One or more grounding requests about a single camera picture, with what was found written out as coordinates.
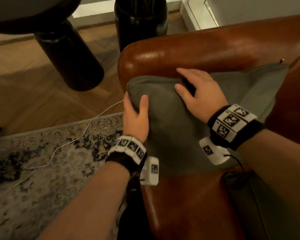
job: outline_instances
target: hand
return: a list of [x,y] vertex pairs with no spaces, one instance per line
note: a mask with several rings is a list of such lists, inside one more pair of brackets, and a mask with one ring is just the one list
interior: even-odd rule
[[128,92],[124,94],[123,107],[123,134],[133,136],[144,143],[149,133],[148,96],[141,97],[139,114],[132,107]]
[[188,110],[202,122],[207,123],[214,113],[228,105],[219,85],[207,72],[184,68],[177,68],[176,71],[195,86],[194,97],[181,84],[176,84],[175,89]]

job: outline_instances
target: wooden floor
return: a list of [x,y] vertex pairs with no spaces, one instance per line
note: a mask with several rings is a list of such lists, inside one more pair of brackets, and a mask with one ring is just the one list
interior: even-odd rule
[[[168,34],[186,31],[180,13],[170,14]],[[79,33],[105,71],[101,84],[87,92],[68,88],[35,40],[0,45],[0,136],[89,119],[123,98],[115,25]],[[118,104],[105,114],[121,111]]]

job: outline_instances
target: patterned rug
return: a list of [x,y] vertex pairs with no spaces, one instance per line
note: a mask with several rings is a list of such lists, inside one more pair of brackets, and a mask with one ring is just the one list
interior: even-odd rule
[[[89,121],[0,138],[0,196],[28,177],[21,167],[46,165],[53,151],[78,138]],[[37,169],[0,199],[0,240],[36,239],[84,183],[104,164],[107,151],[122,134],[122,113],[91,122],[85,135],[57,150],[52,163]],[[113,227],[109,239],[116,239]]]

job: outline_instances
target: brown leather chair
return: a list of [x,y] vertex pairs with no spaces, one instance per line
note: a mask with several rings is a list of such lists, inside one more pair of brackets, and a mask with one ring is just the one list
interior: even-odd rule
[[[291,64],[290,72],[265,123],[268,129],[300,144],[300,15],[142,40],[124,49],[118,73],[126,91],[126,84],[136,76],[180,77],[177,67],[209,73],[240,71],[281,59]],[[220,179],[223,173],[160,178],[157,186],[144,186],[154,236],[244,239]]]

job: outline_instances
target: gray pillow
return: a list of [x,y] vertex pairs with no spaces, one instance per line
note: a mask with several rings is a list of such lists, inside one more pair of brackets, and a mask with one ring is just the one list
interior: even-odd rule
[[[288,71],[287,64],[267,64],[249,71],[210,75],[229,104],[241,105],[263,122],[273,108],[275,95]],[[160,176],[215,171],[236,165],[231,159],[221,165],[209,161],[199,145],[200,139],[210,136],[209,128],[188,111],[174,89],[176,83],[182,84],[181,79],[140,76],[127,84],[136,110],[139,110],[141,96],[149,96],[150,132],[145,146],[149,155],[159,158]],[[242,160],[238,153],[231,153]]]

